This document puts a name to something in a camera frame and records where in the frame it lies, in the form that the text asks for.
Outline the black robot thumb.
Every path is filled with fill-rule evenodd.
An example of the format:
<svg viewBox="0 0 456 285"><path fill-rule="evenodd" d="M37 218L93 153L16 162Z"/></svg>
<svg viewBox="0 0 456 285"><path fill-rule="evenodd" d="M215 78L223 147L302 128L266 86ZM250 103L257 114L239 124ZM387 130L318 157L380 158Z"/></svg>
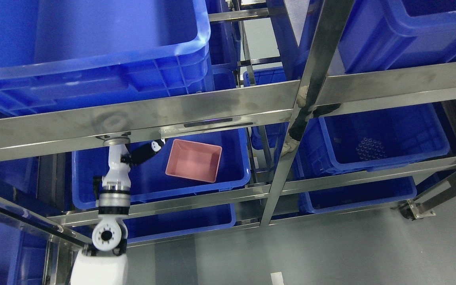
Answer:
<svg viewBox="0 0 456 285"><path fill-rule="evenodd" d="M150 142L145 142L139 146L130 145L130 166L138 166L150 160L157 155L165 146L166 139L157 139Z"/></svg>

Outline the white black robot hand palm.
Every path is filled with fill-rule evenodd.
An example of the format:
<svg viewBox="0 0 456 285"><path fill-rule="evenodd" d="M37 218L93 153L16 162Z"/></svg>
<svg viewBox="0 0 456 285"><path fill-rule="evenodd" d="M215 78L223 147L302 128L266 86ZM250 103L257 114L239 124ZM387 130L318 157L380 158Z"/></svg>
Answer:
<svg viewBox="0 0 456 285"><path fill-rule="evenodd" d="M129 173L139 165L129 152L126 144L109 146L108 172L103 177L103 186L131 186Z"/></svg>

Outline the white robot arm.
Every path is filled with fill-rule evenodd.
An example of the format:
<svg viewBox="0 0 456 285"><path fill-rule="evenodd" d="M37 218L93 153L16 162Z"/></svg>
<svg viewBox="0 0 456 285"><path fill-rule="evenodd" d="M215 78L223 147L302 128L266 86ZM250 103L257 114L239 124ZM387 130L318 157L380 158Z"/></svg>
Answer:
<svg viewBox="0 0 456 285"><path fill-rule="evenodd" d="M129 261L126 254L128 229L123 219L131 204L130 170L154 157L166 144L166 139L150 141L129 151L124 144L114 144L108 150L108 172L101 177L98 191L98 218L92 231L92 242L76 256L69 284L125 285Z"/></svg>

